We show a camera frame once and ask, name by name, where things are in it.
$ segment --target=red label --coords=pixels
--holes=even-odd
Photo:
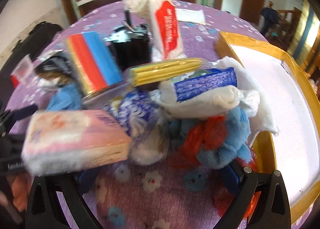
[[[178,21],[174,6],[168,0],[162,3],[159,10],[156,11],[160,35],[164,48],[164,58],[168,57],[170,51],[177,47],[178,39]]]

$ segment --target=metal screw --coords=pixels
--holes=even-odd
[[[275,171],[273,172],[273,174],[275,174],[276,176],[280,176],[280,175],[281,175],[280,171],[278,171],[278,170],[275,170]]]
[[[251,173],[252,172],[252,169],[250,168],[250,167],[244,167],[243,168],[243,170],[244,170],[244,172],[246,172],[246,173]]]

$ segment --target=round table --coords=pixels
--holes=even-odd
[[[180,26],[180,32],[183,39],[183,46],[184,46],[184,53],[188,57],[201,57],[205,58],[209,61],[216,61],[219,59],[218,54],[215,50],[215,43],[218,39],[219,31],[225,31],[225,32],[233,32],[233,33],[239,33],[243,35],[250,36],[257,40],[263,40],[266,41],[266,39],[254,28],[251,24],[248,22],[233,16],[229,13],[222,12],[213,8],[192,4],[188,2],[183,1],[174,1],[174,4],[177,8],[185,8],[185,9],[191,9],[191,10],[203,10],[205,19],[206,19],[206,26],[200,25],[200,24],[192,24],[192,23],[185,23],[185,22],[179,22]],[[76,23],[72,24],[68,29],[58,34],[53,42],[47,46],[47,48],[44,49],[43,53],[46,53],[49,50],[52,49],[63,49],[65,48],[64,41],[65,39],[75,33],[80,32],[87,32],[87,31],[98,31],[101,38],[108,37],[113,31],[112,29],[115,26],[121,25],[122,21],[124,20],[124,13],[123,13],[123,5],[122,2],[116,2],[113,4],[109,4],[106,6],[103,6],[101,8],[95,9],[89,14],[87,14],[85,17],[82,17],[79,19]],[[144,23],[144,19],[137,18],[135,15],[132,15],[132,23],[133,24],[142,24]],[[19,84],[18,87],[15,89],[14,93],[12,94],[7,108],[9,109],[17,109],[22,108],[25,106],[28,106],[30,104],[37,104],[40,109],[45,109],[50,98],[52,97],[51,92],[45,93],[41,89],[39,89],[36,86],[36,83],[30,83],[28,86]],[[22,121],[17,122],[14,127],[11,130],[11,133],[23,133],[26,131],[27,125],[28,125],[29,119],[25,119]],[[91,208],[93,213],[100,218],[100,221],[102,224],[105,224],[104,219],[108,216],[107,213],[110,213],[110,209],[113,210],[113,212],[119,216],[122,217],[121,212],[130,211],[131,218],[130,223],[135,224],[136,227],[133,228],[140,228],[139,224],[144,224],[147,228],[155,228],[156,226],[160,228],[186,228],[186,225],[179,221],[168,221],[168,217],[171,219],[173,217],[178,216],[180,220],[185,220],[187,223],[192,223],[193,225],[196,225],[197,228],[212,228],[213,225],[219,220],[219,216],[217,214],[217,211],[214,209],[212,205],[212,196],[207,194],[201,194],[200,192],[193,193],[193,194],[181,194],[181,187],[182,185],[173,185],[170,183],[170,177],[176,177],[177,171],[170,171],[167,167],[162,168],[162,163],[151,165],[148,167],[131,167],[130,165],[127,165],[126,163],[121,164],[122,166],[119,166],[120,164],[113,164],[108,165],[110,168],[104,170],[97,179],[97,189],[96,189],[96,197],[98,204],[96,207],[95,202],[96,198],[94,196],[93,190],[90,191],[88,194],[84,195],[84,199],[87,202],[88,206]],[[158,171],[162,172],[161,181],[164,182],[164,186],[162,190],[157,189],[158,192],[161,192],[161,198],[159,200],[154,199],[155,203],[140,203],[139,207],[132,207],[130,205],[130,201],[132,203],[139,202],[139,199],[137,199],[136,196],[139,196],[140,194],[132,194],[132,189],[130,188],[129,191],[127,191],[124,187],[122,188],[126,192],[114,192],[110,188],[106,188],[105,185],[102,185],[103,183],[106,183],[106,179],[112,180],[111,184],[114,184],[114,187],[117,188],[117,181],[115,180],[115,177],[117,177],[117,172],[119,169],[128,169],[132,176],[135,174],[135,177],[133,178],[133,181],[135,181],[136,191],[141,191],[141,181],[143,181],[143,178],[147,177],[147,174],[149,172],[149,175],[152,176],[154,179],[159,179],[159,173]],[[190,202],[191,208],[187,208],[184,210],[183,205],[178,205],[176,208],[180,208],[180,210],[167,210],[167,212],[162,212],[161,214],[156,214],[153,211],[151,213],[148,213],[148,211],[141,211],[138,210],[139,208],[142,208],[144,206],[148,206],[148,209],[150,207],[156,207],[157,205],[162,206],[163,211],[163,205],[168,205],[168,208],[172,209],[175,205],[172,205],[167,202],[163,202],[163,197],[170,192],[169,198],[175,199],[177,202]],[[117,206],[106,206],[106,202],[110,203],[113,202],[113,196],[117,196],[117,199],[123,198],[123,203],[121,205],[121,209]],[[68,211],[68,207],[66,206],[64,200],[62,199],[62,196],[59,196],[61,201],[62,209],[64,210],[67,220],[70,222],[70,226],[72,228],[75,228],[75,224],[73,219],[71,218],[71,214]],[[203,204],[202,206],[197,207],[198,203],[201,202]],[[304,220],[308,217],[309,211],[306,212],[304,216],[294,225],[293,227],[299,228],[300,225],[304,222]],[[142,214],[142,219],[144,221],[137,221],[137,218],[139,216],[139,213]],[[245,221],[243,221],[240,224],[241,228],[245,227]]]

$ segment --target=table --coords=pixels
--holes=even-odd
[[[227,12],[182,1],[174,1],[174,4],[177,8],[203,10],[206,18],[206,26],[179,22],[184,53],[188,57],[201,57],[209,61],[218,60],[215,43],[220,30],[266,41],[248,22]],[[121,2],[95,9],[72,24],[67,30],[58,34],[43,53],[51,49],[65,48],[66,37],[74,33],[98,31],[101,38],[107,37],[112,33],[115,26],[122,24],[123,19],[124,13]],[[142,24],[145,21],[133,15],[132,22],[133,24]],[[19,84],[9,100],[7,108],[22,108],[33,103],[40,108],[45,108],[51,97],[51,92],[43,92],[35,83],[31,83],[27,87]],[[28,119],[25,119],[18,122],[11,132],[25,132],[28,121]],[[131,174],[130,187],[119,183],[119,181],[123,181],[121,179],[122,173],[119,172],[125,174],[129,172]],[[110,222],[108,224],[106,222],[106,217],[109,216],[109,219],[111,219],[111,217],[116,216],[115,223],[121,224],[125,220],[127,224],[135,225],[133,228],[156,228],[157,226],[171,229],[213,228],[219,220],[219,216],[212,204],[212,190],[209,190],[213,185],[210,179],[211,174],[209,171],[200,172],[203,172],[206,176],[206,190],[204,192],[192,192],[192,188],[191,191],[185,191],[183,188],[186,186],[186,181],[198,176],[199,172],[197,174],[186,174],[183,171],[172,170],[164,163],[148,167],[137,167],[126,162],[116,163],[108,165],[100,173],[96,181],[96,197],[94,196],[94,189],[92,189],[84,195],[84,199],[92,212],[98,216],[101,224],[105,226],[110,226]],[[181,177],[181,181],[177,183],[174,179],[178,176]],[[158,196],[158,198],[151,196],[149,200],[146,200],[153,193],[142,187],[145,184],[145,178],[148,177],[162,185],[155,188],[154,196]],[[76,228],[63,198],[61,196],[59,198],[67,220],[71,221],[70,226]],[[308,214],[301,218],[296,228],[299,228]],[[244,227],[245,221],[242,221],[240,228]]]

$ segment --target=white paper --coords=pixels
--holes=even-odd
[[[195,11],[195,10],[176,8],[176,16],[177,16],[177,20],[181,22],[205,25],[205,18],[202,10]]]

